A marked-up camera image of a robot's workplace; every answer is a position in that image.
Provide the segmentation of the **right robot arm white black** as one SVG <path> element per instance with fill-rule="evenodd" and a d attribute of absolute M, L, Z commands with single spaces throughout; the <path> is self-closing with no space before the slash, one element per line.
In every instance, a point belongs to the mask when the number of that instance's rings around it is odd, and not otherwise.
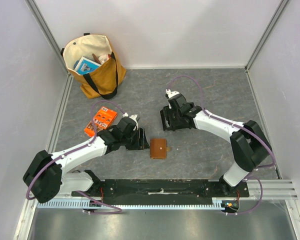
<path fill-rule="evenodd" d="M 160 111 L 165 131 L 197 129 L 209 132 L 230 143 L 234 163 L 220 178 L 219 191 L 225 197 L 237 191 L 237 185 L 257 169 L 272 148 L 257 122 L 246 123 L 215 115 L 186 98 L 178 91 L 166 90 L 168 105 Z"/>

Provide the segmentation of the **brown leather card holder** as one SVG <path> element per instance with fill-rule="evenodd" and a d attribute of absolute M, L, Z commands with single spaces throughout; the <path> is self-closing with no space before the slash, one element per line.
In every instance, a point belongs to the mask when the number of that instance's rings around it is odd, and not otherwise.
<path fill-rule="evenodd" d="M 150 158 L 155 160 L 163 160 L 167 158 L 167 153 L 172 150 L 171 146 L 167 145 L 165 138 L 152 138 L 150 140 Z"/>

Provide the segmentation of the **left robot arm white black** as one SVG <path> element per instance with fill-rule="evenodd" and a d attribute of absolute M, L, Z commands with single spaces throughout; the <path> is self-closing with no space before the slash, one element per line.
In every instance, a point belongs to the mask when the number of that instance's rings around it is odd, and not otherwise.
<path fill-rule="evenodd" d="M 127 151 L 150 148 L 144 128 L 138 125 L 137 115 L 124 116 L 117 124 L 66 150 L 54 153 L 39 151 L 22 178 L 28 187 L 26 198 L 43 204 L 58 194 L 74 191 L 96 196 L 100 192 L 100 184 L 94 173 L 90 170 L 70 173 L 70 170 L 120 147 Z"/>

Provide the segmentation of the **black card box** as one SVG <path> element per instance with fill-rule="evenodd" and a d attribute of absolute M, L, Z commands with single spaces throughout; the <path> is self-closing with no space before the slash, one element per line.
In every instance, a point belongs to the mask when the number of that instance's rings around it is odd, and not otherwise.
<path fill-rule="evenodd" d="M 188 116 L 191 110 L 189 105 L 177 108 L 164 106 L 160 111 L 162 127 L 164 131 L 176 131 L 179 129 L 194 129 L 193 118 Z"/>

